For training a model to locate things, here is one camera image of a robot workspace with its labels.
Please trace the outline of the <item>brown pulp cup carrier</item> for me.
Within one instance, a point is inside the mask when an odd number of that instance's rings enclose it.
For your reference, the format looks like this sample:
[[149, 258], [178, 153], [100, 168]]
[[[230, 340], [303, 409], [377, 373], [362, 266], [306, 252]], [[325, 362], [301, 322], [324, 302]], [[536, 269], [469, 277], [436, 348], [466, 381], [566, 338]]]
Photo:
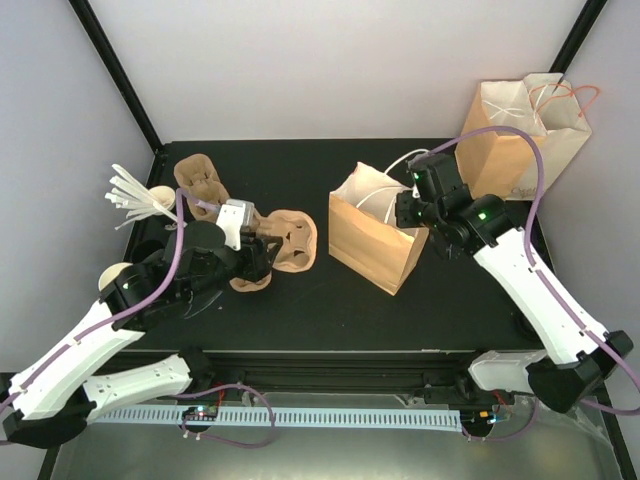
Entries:
[[273, 268], [285, 273], [302, 273], [312, 268], [317, 254], [318, 232], [314, 220], [297, 210], [274, 210], [267, 216], [254, 214], [258, 235], [281, 237], [283, 245]]

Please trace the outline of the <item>small brown paper bag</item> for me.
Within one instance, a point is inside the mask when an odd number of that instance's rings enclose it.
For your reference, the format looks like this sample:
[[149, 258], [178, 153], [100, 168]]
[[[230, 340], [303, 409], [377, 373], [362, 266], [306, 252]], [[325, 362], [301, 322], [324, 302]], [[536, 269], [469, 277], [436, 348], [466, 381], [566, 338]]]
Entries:
[[329, 254], [394, 296], [416, 267], [429, 230], [396, 225], [396, 196], [412, 192], [390, 171], [408, 160], [405, 154], [380, 171], [359, 162], [329, 193]]

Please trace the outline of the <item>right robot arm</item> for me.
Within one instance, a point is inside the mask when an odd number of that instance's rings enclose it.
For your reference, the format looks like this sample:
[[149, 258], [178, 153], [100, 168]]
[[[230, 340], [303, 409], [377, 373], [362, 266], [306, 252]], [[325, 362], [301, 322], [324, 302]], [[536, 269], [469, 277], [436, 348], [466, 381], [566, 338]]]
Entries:
[[579, 305], [526, 244], [525, 230], [514, 225], [500, 197], [472, 198], [453, 156], [420, 153], [407, 170], [414, 185], [396, 196], [397, 226], [426, 227], [448, 248], [469, 255], [509, 295], [543, 345], [478, 356], [455, 377], [457, 396], [476, 403], [490, 390], [527, 393], [568, 412], [631, 352], [631, 338], [608, 331]]

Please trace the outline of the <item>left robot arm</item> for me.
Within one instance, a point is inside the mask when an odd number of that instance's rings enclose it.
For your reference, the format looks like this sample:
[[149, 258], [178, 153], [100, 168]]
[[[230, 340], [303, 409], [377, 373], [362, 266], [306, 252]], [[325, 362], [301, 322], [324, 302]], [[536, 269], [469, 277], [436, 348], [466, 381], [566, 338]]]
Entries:
[[233, 279], [258, 282], [284, 241], [241, 228], [233, 249], [224, 231], [194, 221], [165, 247], [126, 266], [99, 292], [83, 319], [24, 371], [1, 377], [4, 444], [60, 446], [113, 410], [159, 397], [207, 397], [215, 373], [188, 346], [155, 363], [119, 373], [98, 370], [165, 320], [186, 320], [211, 305]]

